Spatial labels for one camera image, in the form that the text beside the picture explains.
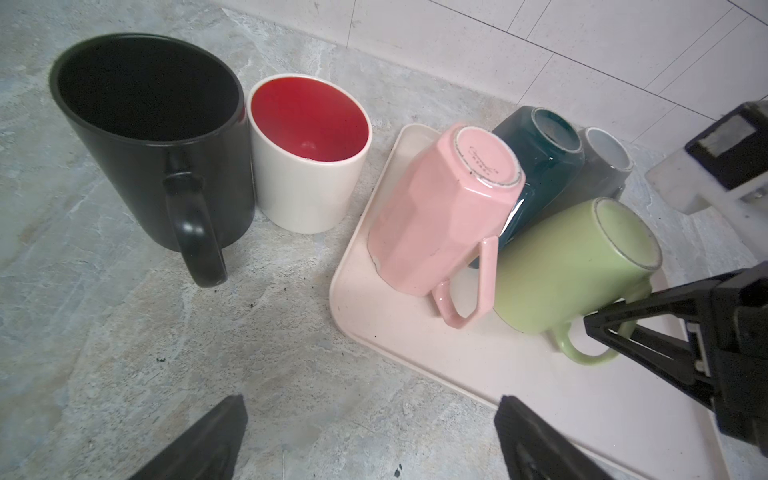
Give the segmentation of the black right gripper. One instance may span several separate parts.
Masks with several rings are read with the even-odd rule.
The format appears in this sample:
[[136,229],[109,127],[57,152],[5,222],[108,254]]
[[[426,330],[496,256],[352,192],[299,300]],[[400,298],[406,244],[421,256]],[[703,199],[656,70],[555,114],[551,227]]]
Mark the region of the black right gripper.
[[[672,315],[684,340],[641,327]],[[641,365],[715,415],[721,433],[767,454],[767,264],[619,301],[584,318],[592,339]],[[697,369],[700,362],[705,372]]]

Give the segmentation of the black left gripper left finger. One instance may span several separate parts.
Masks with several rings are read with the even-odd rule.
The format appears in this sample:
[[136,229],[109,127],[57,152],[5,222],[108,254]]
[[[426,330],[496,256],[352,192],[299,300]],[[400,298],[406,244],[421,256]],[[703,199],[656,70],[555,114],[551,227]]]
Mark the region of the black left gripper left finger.
[[130,480],[232,479],[247,423],[243,396],[227,396]]

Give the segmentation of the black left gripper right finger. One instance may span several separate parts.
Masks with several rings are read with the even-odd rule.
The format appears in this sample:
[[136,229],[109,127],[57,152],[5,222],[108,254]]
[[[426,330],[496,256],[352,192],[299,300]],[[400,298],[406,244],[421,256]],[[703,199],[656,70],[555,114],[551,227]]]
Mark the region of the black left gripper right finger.
[[515,396],[501,398],[494,426],[510,479],[611,479]]

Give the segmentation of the light green mug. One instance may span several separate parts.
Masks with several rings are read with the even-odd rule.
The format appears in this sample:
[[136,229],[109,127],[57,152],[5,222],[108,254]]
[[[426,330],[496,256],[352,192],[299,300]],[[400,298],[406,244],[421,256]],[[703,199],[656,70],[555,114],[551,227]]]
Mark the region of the light green mug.
[[647,298],[662,263],[655,235],[633,210],[596,198],[541,221],[502,250],[494,310],[519,332],[551,332],[559,350],[578,364],[603,364],[617,352],[579,351],[569,337],[572,322],[619,299]]

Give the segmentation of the dark green faceted mug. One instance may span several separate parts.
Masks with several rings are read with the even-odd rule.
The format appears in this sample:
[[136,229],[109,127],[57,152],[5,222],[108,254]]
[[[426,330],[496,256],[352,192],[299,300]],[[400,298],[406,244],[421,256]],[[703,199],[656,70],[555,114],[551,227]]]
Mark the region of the dark green faceted mug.
[[521,195],[499,236],[499,248],[504,249],[576,179],[585,159],[575,128],[546,108],[522,106],[493,133],[515,153],[526,175]]

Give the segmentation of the pink faceted mug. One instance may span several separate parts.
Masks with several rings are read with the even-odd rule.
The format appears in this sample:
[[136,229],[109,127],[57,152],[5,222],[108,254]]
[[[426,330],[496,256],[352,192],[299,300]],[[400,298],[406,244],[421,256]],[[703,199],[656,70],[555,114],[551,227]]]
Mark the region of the pink faceted mug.
[[[452,328],[482,317],[494,306],[499,239],[524,184],[518,158],[497,135],[451,126],[410,162],[370,230],[378,275],[402,293],[431,295]],[[450,284],[472,261],[477,303],[462,316]]]

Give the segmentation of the black mug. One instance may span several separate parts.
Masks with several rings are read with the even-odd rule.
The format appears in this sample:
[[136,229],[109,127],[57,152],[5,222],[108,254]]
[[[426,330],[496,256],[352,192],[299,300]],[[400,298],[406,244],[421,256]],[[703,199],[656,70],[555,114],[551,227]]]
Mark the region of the black mug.
[[63,52],[51,94],[137,222],[203,288],[256,210],[246,99],[233,70],[191,43],[116,33]]

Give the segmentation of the white mug red inside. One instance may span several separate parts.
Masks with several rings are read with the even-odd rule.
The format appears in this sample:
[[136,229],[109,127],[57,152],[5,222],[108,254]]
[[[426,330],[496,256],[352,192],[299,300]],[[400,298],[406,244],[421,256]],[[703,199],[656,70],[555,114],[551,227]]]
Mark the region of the white mug red inside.
[[246,106],[262,212],[299,234],[336,227],[373,142],[363,106],[341,87],[302,74],[261,80]]

